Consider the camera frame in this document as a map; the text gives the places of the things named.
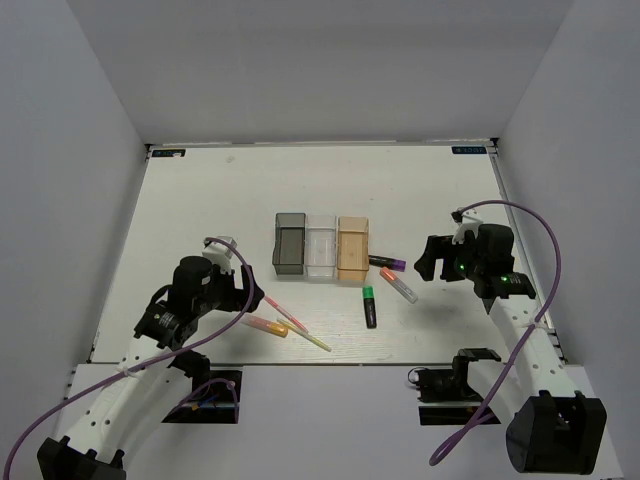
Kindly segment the purple cap black highlighter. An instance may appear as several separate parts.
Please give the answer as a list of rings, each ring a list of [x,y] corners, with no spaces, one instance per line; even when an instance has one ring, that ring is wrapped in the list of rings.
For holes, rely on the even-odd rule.
[[[391,271],[404,272],[406,262],[404,260],[395,259],[385,256],[369,255],[369,264],[378,268],[387,268]]]

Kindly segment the orange cap clear tube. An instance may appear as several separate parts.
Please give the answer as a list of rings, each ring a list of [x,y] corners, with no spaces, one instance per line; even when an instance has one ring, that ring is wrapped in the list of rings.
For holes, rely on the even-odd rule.
[[[391,285],[409,303],[415,304],[418,300],[416,293],[404,283],[392,270],[387,267],[380,269],[380,276]]]

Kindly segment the orange yellow clear tube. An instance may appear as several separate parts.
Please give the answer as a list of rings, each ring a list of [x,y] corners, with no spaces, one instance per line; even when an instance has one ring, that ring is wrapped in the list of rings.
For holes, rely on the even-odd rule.
[[[288,335],[288,329],[280,323],[272,322],[254,315],[245,315],[240,322],[262,332],[285,338]]]

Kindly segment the yellow pen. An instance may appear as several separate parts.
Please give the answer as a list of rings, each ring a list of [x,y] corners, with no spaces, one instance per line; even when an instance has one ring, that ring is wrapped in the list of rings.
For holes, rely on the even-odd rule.
[[[313,335],[309,334],[308,332],[305,332],[304,330],[296,327],[291,322],[289,322],[287,320],[284,320],[284,319],[278,319],[277,322],[280,325],[282,325],[283,327],[286,327],[288,330],[293,331],[297,335],[301,336],[302,338],[304,338],[308,342],[310,342],[310,343],[314,344],[315,346],[319,347],[320,349],[322,349],[322,350],[324,350],[326,352],[331,352],[332,351],[331,347],[328,346],[326,343],[322,342],[321,340],[319,340],[318,338],[316,338]]]

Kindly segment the dark grey transparent container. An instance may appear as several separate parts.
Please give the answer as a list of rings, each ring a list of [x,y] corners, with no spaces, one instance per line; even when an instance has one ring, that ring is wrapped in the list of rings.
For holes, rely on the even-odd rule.
[[[305,272],[305,213],[277,213],[272,265],[278,276],[303,276]]]

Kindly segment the pink pen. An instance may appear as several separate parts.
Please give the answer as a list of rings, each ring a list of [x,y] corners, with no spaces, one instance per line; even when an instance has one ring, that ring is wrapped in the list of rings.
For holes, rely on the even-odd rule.
[[[286,320],[288,320],[296,328],[308,333],[308,329],[296,317],[294,317],[287,310],[285,310],[275,300],[273,300],[268,295],[265,295],[264,300],[267,302],[267,304],[269,304],[273,309],[275,309],[279,314],[281,314]]]

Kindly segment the green cap black highlighter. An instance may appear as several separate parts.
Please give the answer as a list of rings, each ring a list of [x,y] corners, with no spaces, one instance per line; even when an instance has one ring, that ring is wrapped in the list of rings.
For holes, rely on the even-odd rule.
[[[362,288],[362,298],[366,327],[368,329],[375,329],[377,327],[377,314],[374,290],[372,286],[365,286]]]

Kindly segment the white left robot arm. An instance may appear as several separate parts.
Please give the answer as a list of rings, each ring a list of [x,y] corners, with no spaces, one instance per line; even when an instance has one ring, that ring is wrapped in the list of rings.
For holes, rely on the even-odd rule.
[[[209,359],[190,338],[212,311],[236,319],[254,311],[264,293],[253,269],[234,271],[207,256],[187,256],[170,284],[151,297],[115,374],[97,387],[97,397],[60,438],[37,452],[45,479],[124,479],[144,441],[186,398],[211,387]]]

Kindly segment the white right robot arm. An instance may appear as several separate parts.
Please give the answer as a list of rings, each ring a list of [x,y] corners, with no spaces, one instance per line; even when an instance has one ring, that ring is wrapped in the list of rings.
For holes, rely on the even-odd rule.
[[[513,468],[520,473],[589,475],[604,436],[602,401],[582,393],[568,375],[547,330],[535,319],[536,293],[515,271],[514,235],[504,225],[461,227],[427,239],[414,268],[425,281],[469,280],[509,351],[463,348],[450,367],[408,375],[423,403],[476,401],[471,425],[498,421]]]

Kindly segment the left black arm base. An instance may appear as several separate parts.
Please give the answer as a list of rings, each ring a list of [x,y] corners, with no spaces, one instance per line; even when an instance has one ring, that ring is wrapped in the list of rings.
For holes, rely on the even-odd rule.
[[[167,424],[235,425],[240,414],[243,371],[211,369],[192,382],[192,393],[164,418]]]

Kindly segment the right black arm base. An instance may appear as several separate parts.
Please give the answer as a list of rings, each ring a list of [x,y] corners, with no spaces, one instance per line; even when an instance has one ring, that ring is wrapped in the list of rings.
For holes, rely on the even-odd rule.
[[[418,392],[421,426],[463,426],[471,419],[483,398],[468,384],[468,367],[485,360],[500,362],[501,357],[486,348],[460,349],[447,366],[408,372],[407,382]]]

